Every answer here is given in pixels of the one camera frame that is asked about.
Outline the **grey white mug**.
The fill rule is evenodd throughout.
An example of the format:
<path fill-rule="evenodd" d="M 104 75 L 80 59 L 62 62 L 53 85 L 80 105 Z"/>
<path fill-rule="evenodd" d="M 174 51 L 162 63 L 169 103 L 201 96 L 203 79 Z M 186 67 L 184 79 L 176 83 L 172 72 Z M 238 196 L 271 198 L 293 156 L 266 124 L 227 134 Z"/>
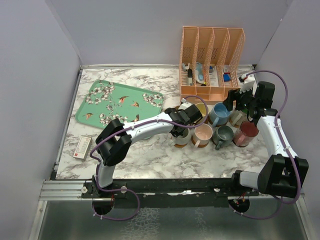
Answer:
<path fill-rule="evenodd" d="M 182 135 L 179 135 L 178 137 L 172 136 L 170 138 L 170 141 L 168 145 L 170 147 L 174 146 L 174 144 L 188 144 L 188 142 L 191 140 L 192 134 L 189 128 L 185 128 Z"/>

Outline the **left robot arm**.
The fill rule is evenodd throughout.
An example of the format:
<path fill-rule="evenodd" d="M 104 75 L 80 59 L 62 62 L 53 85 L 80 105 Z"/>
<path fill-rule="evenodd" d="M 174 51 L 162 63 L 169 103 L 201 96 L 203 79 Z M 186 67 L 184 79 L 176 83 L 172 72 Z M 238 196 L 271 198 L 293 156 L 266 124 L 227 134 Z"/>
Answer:
<path fill-rule="evenodd" d="M 106 197 L 111 190 L 115 166 L 122 162 L 131 145 L 158 134 L 170 133 L 179 137 L 184 130 L 194 128 L 202 114 L 194 104 L 186 108 L 167 108 L 164 112 L 145 120 L 121 123 L 113 119 L 96 138 L 96 146 L 90 152 L 99 154 L 94 175 L 93 191 L 97 196 Z"/>

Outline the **pink red mug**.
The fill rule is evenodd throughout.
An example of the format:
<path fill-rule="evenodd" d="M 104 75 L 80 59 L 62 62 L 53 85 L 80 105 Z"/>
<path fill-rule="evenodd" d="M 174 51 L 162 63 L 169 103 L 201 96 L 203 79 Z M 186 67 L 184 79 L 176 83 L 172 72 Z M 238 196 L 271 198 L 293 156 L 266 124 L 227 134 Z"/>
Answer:
<path fill-rule="evenodd" d="M 233 136 L 233 143 L 238 147 L 246 147 L 258 135 L 259 130 L 253 122 L 244 121 Z"/>

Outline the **dark grey mug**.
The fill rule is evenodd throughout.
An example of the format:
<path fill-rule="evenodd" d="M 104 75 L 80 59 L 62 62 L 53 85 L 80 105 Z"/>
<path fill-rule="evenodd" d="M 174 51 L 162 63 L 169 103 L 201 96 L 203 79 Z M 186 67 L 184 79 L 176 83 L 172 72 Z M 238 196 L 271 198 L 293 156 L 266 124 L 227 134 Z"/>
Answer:
<path fill-rule="evenodd" d="M 226 125 L 219 126 L 213 133 L 212 141 L 215 144 L 215 149 L 218 151 L 220 148 L 228 146 L 234 137 L 232 128 Z"/>

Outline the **pale yellow mug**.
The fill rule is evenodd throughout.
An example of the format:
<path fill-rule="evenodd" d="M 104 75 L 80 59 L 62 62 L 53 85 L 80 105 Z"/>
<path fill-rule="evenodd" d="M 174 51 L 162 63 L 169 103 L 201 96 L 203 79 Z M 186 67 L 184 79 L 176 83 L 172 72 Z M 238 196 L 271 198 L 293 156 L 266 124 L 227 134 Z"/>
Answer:
<path fill-rule="evenodd" d="M 198 125 L 198 124 L 200 124 L 201 122 L 203 122 L 203 120 L 204 120 L 204 118 L 205 118 L 205 116 L 206 116 L 207 110 L 206 110 L 205 104 L 202 103 L 202 102 L 197 103 L 197 104 L 196 104 L 196 107 L 199 109 L 199 111 L 200 111 L 201 114 L 202 114 L 202 117 L 201 117 L 198 121 L 195 122 L 195 124 Z"/>

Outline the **light orange wooden coaster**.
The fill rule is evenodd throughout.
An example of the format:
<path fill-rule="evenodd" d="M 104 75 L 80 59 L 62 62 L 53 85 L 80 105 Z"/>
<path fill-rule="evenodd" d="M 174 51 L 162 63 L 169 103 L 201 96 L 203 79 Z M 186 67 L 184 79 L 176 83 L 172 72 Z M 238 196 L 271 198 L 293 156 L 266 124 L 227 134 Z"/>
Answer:
<path fill-rule="evenodd" d="M 178 144 L 178 143 L 175 143 L 173 146 L 176 147 L 176 148 L 184 148 L 187 144 Z"/>

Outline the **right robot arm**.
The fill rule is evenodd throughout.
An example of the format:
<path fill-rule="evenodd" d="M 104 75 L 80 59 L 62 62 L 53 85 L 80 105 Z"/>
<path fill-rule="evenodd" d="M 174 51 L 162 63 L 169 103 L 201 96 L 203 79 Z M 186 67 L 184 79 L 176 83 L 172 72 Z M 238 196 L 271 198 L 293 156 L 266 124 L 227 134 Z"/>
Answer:
<path fill-rule="evenodd" d="M 245 109 L 251 122 L 262 135 L 269 159 L 260 172 L 237 170 L 229 189 L 240 196 L 248 188 L 262 194 L 296 198 L 307 175 L 309 164 L 291 149 L 281 126 L 279 112 L 272 108 L 275 85 L 261 81 L 249 84 L 249 89 L 229 90 L 224 106 L 231 110 Z"/>

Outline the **beige ceramic mug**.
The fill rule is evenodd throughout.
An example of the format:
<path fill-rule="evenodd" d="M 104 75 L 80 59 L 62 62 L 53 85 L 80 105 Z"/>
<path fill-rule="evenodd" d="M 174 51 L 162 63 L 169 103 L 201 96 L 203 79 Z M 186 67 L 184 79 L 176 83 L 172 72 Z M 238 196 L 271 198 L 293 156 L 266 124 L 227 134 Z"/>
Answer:
<path fill-rule="evenodd" d="M 196 105 L 197 103 L 201 103 L 201 102 L 202 102 L 197 96 L 193 96 L 193 95 L 191 95 L 191 96 L 185 96 L 184 99 L 185 99 L 187 102 L 189 102 L 189 103 L 191 103 L 191 104 L 195 104 L 195 105 Z"/>

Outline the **green floral mug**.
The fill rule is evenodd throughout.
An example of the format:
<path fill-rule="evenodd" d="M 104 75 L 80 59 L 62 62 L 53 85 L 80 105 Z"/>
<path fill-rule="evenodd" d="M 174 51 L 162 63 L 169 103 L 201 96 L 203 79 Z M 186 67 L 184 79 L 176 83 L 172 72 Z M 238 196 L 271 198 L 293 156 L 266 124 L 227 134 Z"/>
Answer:
<path fill-rule="evenodd" d="M 239 128 L 241 124 L 247 120 L 247 111 L 234 109 L 229 117 L 229 122 L 235 128 Z"/>

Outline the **pale pink mug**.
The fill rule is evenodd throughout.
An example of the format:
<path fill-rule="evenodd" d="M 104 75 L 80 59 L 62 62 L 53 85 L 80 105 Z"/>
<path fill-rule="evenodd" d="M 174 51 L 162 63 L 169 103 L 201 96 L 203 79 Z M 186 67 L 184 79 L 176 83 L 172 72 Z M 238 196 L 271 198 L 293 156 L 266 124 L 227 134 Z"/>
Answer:
<path fill-rule="evenodd" d="M 208 145 L 213 136 L 213 129 L 210 125 L 204 123 L 194 129 L 191 141 L 196 148 L 204 148 Z"/>

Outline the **light blue mug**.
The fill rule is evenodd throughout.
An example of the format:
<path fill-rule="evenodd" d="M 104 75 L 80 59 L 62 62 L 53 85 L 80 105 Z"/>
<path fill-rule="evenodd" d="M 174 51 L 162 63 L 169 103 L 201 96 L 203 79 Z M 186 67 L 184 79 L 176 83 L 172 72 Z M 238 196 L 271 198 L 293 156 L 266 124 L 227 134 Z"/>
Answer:
<path fill-rule="evenodd" d="M 231 112 L 226 106 L 222 102 L 218 102 L 209 113 L 209 122 L 213 128 L 223 126 L 227 124 L 230 115 Z"/>

